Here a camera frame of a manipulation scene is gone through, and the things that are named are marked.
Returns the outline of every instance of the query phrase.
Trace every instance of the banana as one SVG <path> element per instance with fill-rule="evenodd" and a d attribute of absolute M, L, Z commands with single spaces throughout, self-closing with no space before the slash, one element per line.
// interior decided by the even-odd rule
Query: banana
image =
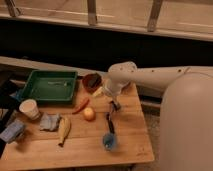
<path fill-rule="evenodd" d="M 59 143 L 58 145 L 63 147 L 64 140 L 68 136 L 71 129 L 71 120 L 69 117 L 64 116 L 61 118 L 58 128 L 58 135 L 59 135 Z"/>

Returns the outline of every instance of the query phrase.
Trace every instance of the brown bowl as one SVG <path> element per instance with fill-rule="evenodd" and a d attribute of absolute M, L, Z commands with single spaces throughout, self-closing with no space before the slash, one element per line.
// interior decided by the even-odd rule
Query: brown bowl
<path fill-rule="evenodd" d="M 82 83 L 88 93 L 93 93 L 101 86 L 102 79 L 97 73 L 88 74 L 83 77 Z"/>

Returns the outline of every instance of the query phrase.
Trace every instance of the floor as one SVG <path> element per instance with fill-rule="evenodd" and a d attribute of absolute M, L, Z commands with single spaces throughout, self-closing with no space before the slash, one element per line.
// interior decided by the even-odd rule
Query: floor
<path fill-rule="evenodd" d="M 137 164 L 132 168 L 130 166 L 103 166 L 103 167 L 82 167 L 69 169 L 50 169 L 48 171 L 157 171 L 158 162 L 158 139 L 159 139 L 159 105 L 142 102 L 142 108 L 146 119 L 150 139 L 155 155 L 155 161 L 147 164 Z"/>

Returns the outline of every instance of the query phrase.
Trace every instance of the small bowl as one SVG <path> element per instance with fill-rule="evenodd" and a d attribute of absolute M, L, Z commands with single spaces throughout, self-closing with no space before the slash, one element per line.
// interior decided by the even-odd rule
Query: small bowl
<path fill-rule="evenodd" d="M 97 80 L 94 84 L 94 86 L 90 87 L 89 86 L 89 82 L 94 78 L 94 76 L 97 76 Z M 82 83 L 83 83 L 83 86 L 85 88 L 85 90 L 88 92 L 88 93 L 93 93 L 95 92 L 100 86 L 101 86 L 101 83 L 102 83 L 102 79 L 101 79 L 101 76 L 98 75 L 97 73 L 95 74 L 88 74 L 88 75 L 85 75 L 82 79 Z"/>

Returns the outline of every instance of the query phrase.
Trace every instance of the plastic container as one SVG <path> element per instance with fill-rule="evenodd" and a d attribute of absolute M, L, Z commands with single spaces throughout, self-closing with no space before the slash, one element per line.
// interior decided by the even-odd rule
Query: plastic container
<path fill-rule="evenodd" d="M 32 71 L 23 89 L 21 100 L 34 99 L 38 103 L 71 102 L 76 79 L 76 71 Z"/>
<path fill-rule="evenodd" d="M 33 99 L 23 101 L 19 106 L 19 110 L 32 120 L 35 120 L 40 116 L 37 103 Z"/>

